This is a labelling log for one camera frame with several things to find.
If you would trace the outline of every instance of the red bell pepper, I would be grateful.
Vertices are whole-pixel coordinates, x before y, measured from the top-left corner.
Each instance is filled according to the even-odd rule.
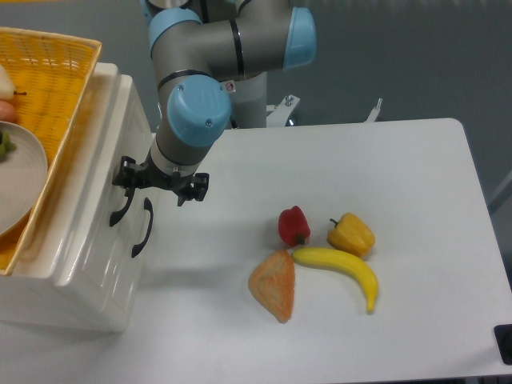
[[[279,236],[289,246],[304,245],[311,234],[306,216],[298,206],[279,215]]]

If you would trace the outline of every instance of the drawer handle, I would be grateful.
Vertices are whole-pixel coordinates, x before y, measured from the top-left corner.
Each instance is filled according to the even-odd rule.
[[[147,225],[147,231],[144,240],[142,240],[142,242],[139,244],[135,244],[134,247],[131,249],[132,258],[134,258],[135,256],[142,252],[142,250],[147,244],[147,241],[150,239],[151,229],[153,228],[153,204],[151,204],[151,200],[149,200],[148,198],[144,199],[144,209],[150,213],[150,223]]]
[[[121,221],[122,218],[124,218],[126,212],[128,212],[128,209],[130,208],[131,202],[134,200],[134,194],[135,188],[126,188],[125,196],[128,198],[128,200],[126,200],[126,204],[123,208],[116,210],[110,215],[110,226],[115,226],[118,222]]]

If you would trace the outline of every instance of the yellow pepper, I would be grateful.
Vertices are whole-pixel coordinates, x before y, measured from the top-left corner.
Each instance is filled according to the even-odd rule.
[[[335,221],[334,228],[329,231],[327,241],[337,250],[349,254],[364,256],[375,244],[375,236],[371,229],[355,214],[347,213]]]

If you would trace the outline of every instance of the yellow basket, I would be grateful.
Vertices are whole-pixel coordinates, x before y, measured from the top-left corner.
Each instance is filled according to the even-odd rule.
[[[20,244],[34,232],[101,48],[94,40],[0,27],[0,64],[16,91],[26,92],[10,101],[16,108],[16,123],[41,141],[50,164],[30,216],[0,238],[0,275],[12,274]]]

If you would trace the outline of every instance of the yellow banana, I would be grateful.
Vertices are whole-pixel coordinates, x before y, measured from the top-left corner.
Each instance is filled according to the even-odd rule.
[[[292,257],[298,264],[335,269],[355,278],[366,296],[366,312],[373,312],[378,281],[375,273],[363,260],[342,250],[314,247],[295,250]]]

